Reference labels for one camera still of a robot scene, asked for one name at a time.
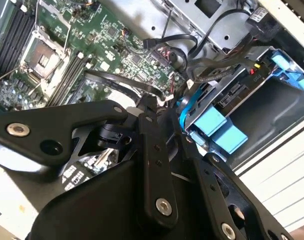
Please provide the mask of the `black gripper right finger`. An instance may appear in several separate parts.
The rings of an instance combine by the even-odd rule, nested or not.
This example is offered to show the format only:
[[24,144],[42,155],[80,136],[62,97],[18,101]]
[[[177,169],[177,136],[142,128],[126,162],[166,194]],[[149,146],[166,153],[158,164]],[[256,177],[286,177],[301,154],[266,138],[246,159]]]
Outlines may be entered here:
[[290,240],[292,237],[257,197],[215,153],[202,156],[180,128],[173,109],[158,123],[176,174],[187,177],[199,194],[200,219],[210,240]]

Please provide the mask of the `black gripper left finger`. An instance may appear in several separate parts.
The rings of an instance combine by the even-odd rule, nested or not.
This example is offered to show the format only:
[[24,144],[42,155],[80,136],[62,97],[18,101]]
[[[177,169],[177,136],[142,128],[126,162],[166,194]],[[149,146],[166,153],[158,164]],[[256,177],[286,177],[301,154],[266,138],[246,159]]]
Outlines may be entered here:
[[178,221],[165,141],[151,113],[133,115],[112,100],[0,114],[0,165],[48,180],[101,148],[129,149],[138,166],[134,211],[141,225],[171,229]]

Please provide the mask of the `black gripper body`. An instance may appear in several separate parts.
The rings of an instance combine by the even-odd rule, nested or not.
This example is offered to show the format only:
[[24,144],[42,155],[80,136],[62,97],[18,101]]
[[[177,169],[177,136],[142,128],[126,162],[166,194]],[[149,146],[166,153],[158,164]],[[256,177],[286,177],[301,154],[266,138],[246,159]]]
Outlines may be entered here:
[[141,221],[136,165],[125,162],[51,200],[37,216],[32,240],[212,240],[195,184],[172,177],[178,222],[171,230]]

